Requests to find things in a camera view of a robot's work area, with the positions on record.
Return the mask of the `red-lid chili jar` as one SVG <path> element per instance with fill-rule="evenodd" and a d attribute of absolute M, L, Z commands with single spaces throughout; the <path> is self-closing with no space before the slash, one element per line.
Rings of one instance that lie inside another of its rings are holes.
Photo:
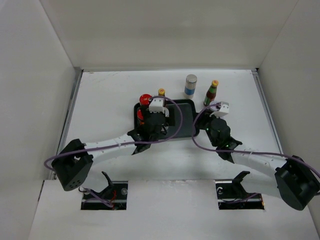
<path fill-rule="evenodd" d="M 136 116 L 137 116 L 139 124 L 143 125 L 144 124 L 144 117 L 143 117 L 143 114 L 142 114 L 142 111 L 141 111 L 140 107 L 138 108 L 138 110 L 136 112 Z"/>
<path fill-rule="evenodd" d="M 139 97 L 139 104 L 140 104 L 140 106 L 149 106 L 150 101 L 151 101 L 151 98 L 152 98 L 152 95 L 150 95 L 150 94 L 148 94 L 148 93 L 142 94 L 142 95 Z"/>

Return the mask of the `red-lid chili jar front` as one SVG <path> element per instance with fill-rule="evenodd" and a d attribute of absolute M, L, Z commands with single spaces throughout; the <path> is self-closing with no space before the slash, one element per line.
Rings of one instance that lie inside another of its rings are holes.
<path fill-rule="evenodd" d="M 144 124 L 144 117 L 143 117 L 143 114 L 142 114 L 142 111 L 141 111 L 140 107 L 138 108 L 138 110 L 136 112 L 136 116 L 137 116 L 139 124 L 143 125 Z"/>

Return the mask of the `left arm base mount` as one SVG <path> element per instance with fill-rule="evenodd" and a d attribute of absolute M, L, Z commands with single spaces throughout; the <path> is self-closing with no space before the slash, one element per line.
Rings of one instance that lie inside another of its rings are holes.
<path fill-rule="evenodd" d="M 104 171 L 104 180 L 107 185 L 101 192 L 96 192 L 92 189 L 89 192 L 86 188 L 78 188 L 82 193 L 81 210 L 104 210 L 104 211 L 122 211 L 127 209 L 128 198 L 128 181 L 112 181 L 108 174 Z"/>

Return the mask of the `yellow-cap sauce bottle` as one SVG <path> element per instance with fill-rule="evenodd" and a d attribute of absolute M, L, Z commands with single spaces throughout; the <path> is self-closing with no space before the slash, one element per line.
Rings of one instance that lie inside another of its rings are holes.
<path fill-rule="evenodd" d="M 215 100 L 216 95 L 217 95 L 217 88 L 219 85 L 219 81 L 218 80 L 213 80 L 211 82 L 211 85 L 208 89 L 208 91 L 206 92 L 204 101 L 203 101 L 203 105 L 204 106 L 208 106 L 212 101 Z"/>
<path fill-rule="evenodd" d="M 166 94 L 166 91 L 164 88 L 159 88 L 158 89 L 158 95 L 164 97 Z"/>

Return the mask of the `blue-label pepper jar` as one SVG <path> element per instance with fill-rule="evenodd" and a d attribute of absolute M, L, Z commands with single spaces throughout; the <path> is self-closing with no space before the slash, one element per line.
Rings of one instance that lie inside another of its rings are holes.
<path fill-rule="evenodd" d="M 187 99 L 192 99 L 194 97 L 197 80 L 198 78 L 194 74 L 189 74 L 186 76 L 185 86 L 184 86 L 184 96 Z"/>

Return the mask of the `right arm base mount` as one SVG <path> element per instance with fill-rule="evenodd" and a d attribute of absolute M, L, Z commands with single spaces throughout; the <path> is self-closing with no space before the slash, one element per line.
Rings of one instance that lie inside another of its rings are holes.
<path fill-rule="evenodd" d="M 249 175 L 249 171 L 242 171 L 232 179 L 215 181 L 219 210 L 264 210 L 264 202 L 260 193 L 246 192 L 242 181 Z"/>

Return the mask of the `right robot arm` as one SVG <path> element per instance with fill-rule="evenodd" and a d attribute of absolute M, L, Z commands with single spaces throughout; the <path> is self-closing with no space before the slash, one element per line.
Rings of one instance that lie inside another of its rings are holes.
<path fill-rule="evenodd" d="M 257 152 L 231 137 L 227 122 L 208 110 L 194 119 L 193 127 L 204 130 L 212 152 L 227 162 L 246 166 L 266 178 L 257 179 L 249 172 L 233 179 L 232 192 L 238 198 L 248 193 L 266 194 L 282 199 L 291 208 L 302 211 L 320 193 L 319 173 L 298 156 Z"/>

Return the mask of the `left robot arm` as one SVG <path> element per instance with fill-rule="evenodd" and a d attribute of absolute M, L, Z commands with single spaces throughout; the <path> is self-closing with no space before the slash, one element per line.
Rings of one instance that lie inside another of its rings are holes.
<path fill-rule="evenodd" d="M 151 145 L 170 138 L 168 127 L 175 125 L 175 112 L 163 108 L 161 111 L 142 109 L 144 123 L 114 139 L 83 143 L 80 139 L 70 141 L 52 159 L 51 167 L 64 191 L 80 186 L 94 190 L 100 199 L 112 195 L 112 186 L 102 182 L 91 172 L 94 165 L 118 157 L 132 156 L 148 150 Z"/>

